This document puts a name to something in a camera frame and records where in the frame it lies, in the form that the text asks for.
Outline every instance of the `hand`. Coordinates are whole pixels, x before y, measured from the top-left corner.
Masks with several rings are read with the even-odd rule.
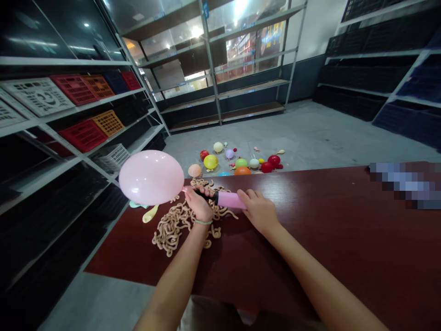
[[[190,208],[194,211],[196,218],[201,222],[209,222],[213,217],[213,210],[207,201],[200,195],[197,195],[194,191],[198,189],[201,193],[206,196],[213,197],[213,193],[208,189],[204,189],[203,186],[193,188],[192,186],[187,186],[187,191],[185,192],[185,200],[187,201]]]
[[[260,191],[248,189],[245,193],[238,190],[237,194],[247,207],[247,210],[244,210],[243,213],[261,234],[266,236],[272,228],[280,225],[277,219],[276,206],[271,200],[265,199]]]

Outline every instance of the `white wall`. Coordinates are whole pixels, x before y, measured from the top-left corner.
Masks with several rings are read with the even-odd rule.
[[[304,3],[304,0],[293,0],[291,7]],[[329,38],[334,36],[337,24],[341,21],[347,0],[308,0],[306,17],[303,24],[297,61],[302,61],[326,51]],[[299,36],[303,11],[289,19],[286,50],[295,48]],[[285,55],[283,64],[294,61],[294,53]]]

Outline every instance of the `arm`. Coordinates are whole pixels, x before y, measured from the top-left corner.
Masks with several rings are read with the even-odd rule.
[[[238,190],[244,214],[288,263],[318,315],[331,331],[387,330],[383,323],[327,271],[279,223],[276,207],[257,191]]]
[[[204,192],[203,187],[199,189],[207,196],[210,195],[208,190]],[[204,198],[197,195],[191,186],[187,187],[185,200],[199,221],[211,221],[213,211]],[[199,223],[193,225],[184,244],[156,285],[155,293],[135,325],[134,331],[176,331],[192,292],[208,229],[209,225]]]

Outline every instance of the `bracelet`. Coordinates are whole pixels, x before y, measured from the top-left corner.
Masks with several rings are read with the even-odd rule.
[[[210,225],[211,223],[213,223],[213,220],[209,221],[209,222],[202,222],[199,220],[195,220],[196,223],[202,224],[202,225]]]

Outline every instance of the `wooden table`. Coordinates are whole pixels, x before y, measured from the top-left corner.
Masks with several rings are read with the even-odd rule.
[[[213,179],[232,191],[259,189],[274,201],[283,226],[391,330],[441,327],[439,211],[406,209],[364,167]],[[147,224],[145,209],[128,208],[86,271],[156,285],[171,258],[152,237],[172,205],[161,205]],[[251,312],[317,319],[285,261],[238,216],[216,225],[222,237],[203,251],[193,293]]]

